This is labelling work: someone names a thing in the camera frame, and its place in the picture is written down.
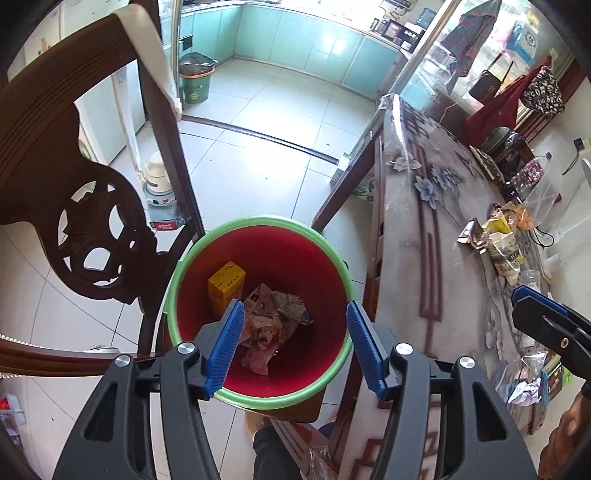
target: turquoise cabinet door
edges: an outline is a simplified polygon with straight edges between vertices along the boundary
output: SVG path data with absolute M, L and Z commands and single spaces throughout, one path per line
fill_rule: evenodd
M 179 39 L 193 34 L 193 17 L 194 16 L 195 16 L 195 14 L 190 14 L 190 15 L 185 15 L 184 17 L 181 17 L 181 24 L 180 24 L 179 35 L 178 35 Z M 182 43 L 178 44 L 179 58 L 182 57 L 183 55 L 185 55 L 186 53 L 189 53 L 192 51 L 193 51 L 193 48 L 188 48 L 187 50 L 183 50 L 183 44 Z
M 220 22 L 220 33 L 217 38 L 216 57 L 217 61 L 226 61 L 234 55 L 236 37 L 240 29 L 242 17 L 242 6 L 225 8 L 222 10 Z
M 318 30 L 325 23 L 306 15 L 283 12 L 269 60 L 303 70 Z
M 221 10 L 195 14 L 193 20 L 192 51 L 215 59 L 221 18 Z
M 278 8 L 245 5 L 236 39 L 236 55 L 269 60 L 282 14 Z
M 376 98 L 392 65 L 402 59 L 398 50 L 391 50 L 382 43 L 365 37 L 343 84 Z
M 181 17 L 180 38 L 186 37 L 193 33 L 193 18 L 195 14 L 183 15 Z
M 331 82 L 342 83 L 363 36 L 332 22 L 321 22 L 305 71 Z

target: snack package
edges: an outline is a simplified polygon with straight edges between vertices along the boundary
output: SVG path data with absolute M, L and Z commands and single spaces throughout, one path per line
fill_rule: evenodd
M 505 277 L 510 285 L 517 285 L 519 266 L 524 262 L 519 250 L 517 239 L 511 233 L 491 233 L 489 235 L 488 251 L 499 275 Z
M 207 280 L 209 306 L 217 319 L 221 319 L 232 299 L 242 297 L 246 272 L 234 262 L 226 263 Z

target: green bin rim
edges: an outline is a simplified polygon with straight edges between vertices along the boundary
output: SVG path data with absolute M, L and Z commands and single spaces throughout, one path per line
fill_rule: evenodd
M 209 244 L 211 244 L 214 240 L 217 240 L 221 236 L 226 235 L 227 233 L 232 232 L 234 230 L 238 230 L 240 228 L 262 225 L 286 228 L 295 233 L 299 233 L 303 237 L 306 237 L 308 240 L 313 242 L 330 258 L 331 262 L 336 267 L 341 277 L 341 280 L 343 281 L 347 300 L 354 300 L 355 290 L 353 288 L 353 283 L 349 275 L 349 271 L 345 266 L 345 262 L 342 260 L 340 255 L 336 252 L 336 250 L 318 232 L 312 230 L 311 228 L 309 228 L 306 225 L 303 225 L 300 222 L 296 222 L 295 220 L 273 215 L 251 216 L 247 218 L 232 220 L 230 222 L 218 226 L 217 228 L 214 228 L 214 230 L 212 230 L 211 232 L 207 233 L 204 237 L 199 239 L 191 247 L 191 249 L 187 253 L 187 256 L 183 260 L 180 260 L 176 268 L 174 269 L 173 277 L 170 283 L 170 289 L 168 291 L 168 295 L 164 306 L 164 311 L 167 314 L 168 333 L 174 346 L 178 345 L 182 341 L 180 334 L 178 332 L 178 324 L 176 319 L 177 296 L 181 281 L 187 269 L 189 268 L 189 265 L 193 262 L 195 257 L 197 257 Z M 275 410 L 278 408 L 286 408 L 292 405 L 296 405 L 316 395 L 319 391 L 326 387 L 326 385 L 328 385 L 328 383 L 335 377 L 335 375 L 345 364 L 345 360 L 349 356 L 351 349 L 351 338 L 349 337 L 349 334 L 346 333 L 345 339 L 343 341 L 343 346 L 341 347 L 338 356 L 336 357 L 332 365 L 329 367 L 329 369 L 326 372 L 324 372 L 324 374 L 322 374 L 313 383 L 296 392 L 287 395 L 282 395 L 280 397 L 262 398 L 251 397 L 249 395 L 242 395 L 240 393 L 233 392 L 232 390 L 228 390 L 227 388 L 222 388 L 221 390 L 218 390 L 216 392 L 216 397 L 231 405 L 235 405 L 237 407 L 242 408 L 251 408 L 254 410 Z

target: table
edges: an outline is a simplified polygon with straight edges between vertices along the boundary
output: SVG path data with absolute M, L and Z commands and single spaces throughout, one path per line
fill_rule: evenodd
M 503 203 L 501 195 L 469 150 L 439 124 L 397 96 L 392 98 L 391 115 L 393 138 L 382 131 L 368 140 L 314 226 L 330 220 L 346 190 L 343 185 L 357 184 L 374 160 L 374 254 L 363 301 L 368 315 L 427 356 L 454 362 L 470 355 L 490 379 L 499 378 L 505 366 L 519 358 L 521 333 L 511 322 L 512 287 L 497 277 L 488 254 L 480 255 L 456 239 L 471 218 L 484 222 L 491 205 Z M 383 152 L 389 140 L 401 152 L 395 166 Z M 434 187 L 431 195 L 428 184 Z M 526 257 L 524 268 L 540 269 L 538 250 L 529 237 L 518 240 Z M 439 409 L 433 397 L 424 478 L 437 457 Z M 526 434 L 531 409 L 511 406 L 510 411 Z M 388 416 L 389 405 L 378 402 L 361 381 L 354 358 L 328 442 L 340 479 L 369 477 Z

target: blue flower print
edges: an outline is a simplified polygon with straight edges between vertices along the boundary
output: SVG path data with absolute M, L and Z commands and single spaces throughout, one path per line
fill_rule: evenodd
M 437 209 L 437 202 L 439 201 L 439 192 L 435 189 L 435 185 L 431 183 L 431 180 L 424 179 L 419 177 L 418 175 L 415 176 L 417 182 L 414 184 L 415 188 L 421 195 L 421 200 L 428 202 L 429 206 L 433 209 Z

